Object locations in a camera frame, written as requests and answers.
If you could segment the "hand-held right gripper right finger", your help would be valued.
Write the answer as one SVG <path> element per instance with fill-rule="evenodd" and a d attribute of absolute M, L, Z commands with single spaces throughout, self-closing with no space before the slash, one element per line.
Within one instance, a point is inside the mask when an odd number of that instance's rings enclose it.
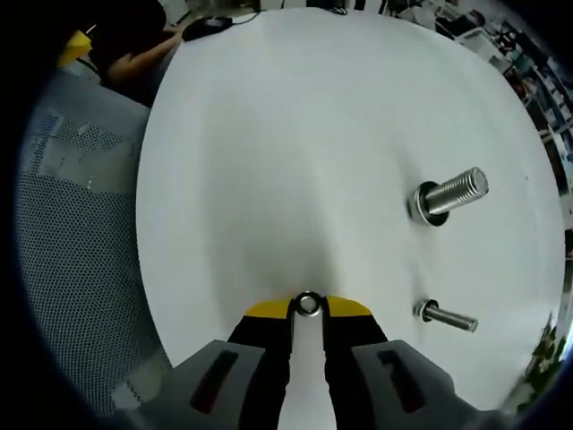
<path fill-rule="evenodd" d="M 493 414 L 462 400 L 452 378 L 371 311 L 323 299 L 325 378 L 339 429 L 491 429 Z"/>

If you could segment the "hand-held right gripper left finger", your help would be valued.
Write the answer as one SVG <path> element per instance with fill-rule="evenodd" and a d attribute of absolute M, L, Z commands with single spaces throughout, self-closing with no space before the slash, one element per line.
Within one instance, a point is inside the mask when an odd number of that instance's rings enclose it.
<path fill-rule="evenodd" d="M 294 302 L 253 305 L 227 340 L 213 340 L 175 367 L 116 429 L 275 429 L 290 378 Z"/>

